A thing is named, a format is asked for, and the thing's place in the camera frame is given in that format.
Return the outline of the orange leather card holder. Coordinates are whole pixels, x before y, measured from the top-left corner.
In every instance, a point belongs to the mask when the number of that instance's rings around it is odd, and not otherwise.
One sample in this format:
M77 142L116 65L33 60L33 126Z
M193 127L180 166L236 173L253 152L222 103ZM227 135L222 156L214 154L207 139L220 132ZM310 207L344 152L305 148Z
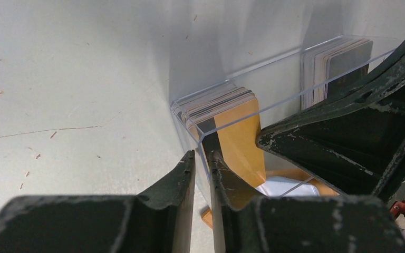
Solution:
M271 170L256 190L268 197L337 196L338 193L302 169Z

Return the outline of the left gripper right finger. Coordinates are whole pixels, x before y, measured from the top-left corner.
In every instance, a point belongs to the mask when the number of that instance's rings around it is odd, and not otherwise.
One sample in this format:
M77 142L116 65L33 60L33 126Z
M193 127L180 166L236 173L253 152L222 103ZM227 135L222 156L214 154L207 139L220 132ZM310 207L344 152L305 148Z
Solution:
M210 153L215 252L405 252L373 196L267 197Z

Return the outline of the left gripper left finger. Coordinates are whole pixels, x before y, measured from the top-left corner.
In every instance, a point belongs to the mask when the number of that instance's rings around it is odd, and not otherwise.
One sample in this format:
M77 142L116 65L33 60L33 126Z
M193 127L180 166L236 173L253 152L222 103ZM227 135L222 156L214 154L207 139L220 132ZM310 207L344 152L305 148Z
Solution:
M195 153L131 195L32 195L0 210L0 252L189 252Z

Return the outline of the clear plastic card tray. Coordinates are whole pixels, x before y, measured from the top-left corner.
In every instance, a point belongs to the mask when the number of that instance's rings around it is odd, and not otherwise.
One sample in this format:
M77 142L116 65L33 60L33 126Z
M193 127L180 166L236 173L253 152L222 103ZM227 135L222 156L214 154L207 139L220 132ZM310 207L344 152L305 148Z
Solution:
M368 74L399 44L395 38L340 35L243 68L175 100L171 113L183 148L196 153L196 185L205 202L211 203L207 157L213 150L267 196L333 195L297 166L259 149L256 136Z

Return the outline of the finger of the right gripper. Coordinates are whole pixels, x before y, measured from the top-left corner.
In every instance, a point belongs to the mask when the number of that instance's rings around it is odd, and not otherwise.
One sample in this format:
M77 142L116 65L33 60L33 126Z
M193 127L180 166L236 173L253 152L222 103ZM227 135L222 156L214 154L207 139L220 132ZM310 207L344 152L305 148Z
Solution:
M368 75L262 129L256 144L340 194L378 197L405 229L405 40Z

